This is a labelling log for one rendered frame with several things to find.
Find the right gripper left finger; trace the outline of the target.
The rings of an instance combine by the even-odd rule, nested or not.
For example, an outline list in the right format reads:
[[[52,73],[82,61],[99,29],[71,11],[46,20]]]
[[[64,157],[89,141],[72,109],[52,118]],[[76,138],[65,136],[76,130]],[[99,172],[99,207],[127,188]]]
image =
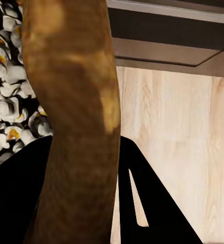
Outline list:
[[[52,135],[0,165],[0,244],[22,244],[43,187]]]

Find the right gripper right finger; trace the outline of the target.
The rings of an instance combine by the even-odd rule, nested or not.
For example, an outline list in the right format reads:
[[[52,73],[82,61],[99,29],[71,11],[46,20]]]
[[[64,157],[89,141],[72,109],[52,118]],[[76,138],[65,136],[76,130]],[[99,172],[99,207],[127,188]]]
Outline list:
[[[131,170],[149,227],[137,224]],[[120,138],[121,244],[203,244],[133,140]]]

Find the popcorn bag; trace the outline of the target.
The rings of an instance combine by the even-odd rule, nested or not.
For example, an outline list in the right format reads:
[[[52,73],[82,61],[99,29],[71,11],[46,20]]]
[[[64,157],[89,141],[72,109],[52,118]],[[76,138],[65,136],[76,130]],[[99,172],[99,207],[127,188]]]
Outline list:
[[[42,107],[53,128],[22,244],[110,244],[121,106],[106,0],[0,1],[22,22],[22,66],[36,98],[19,100],[28,117]]]

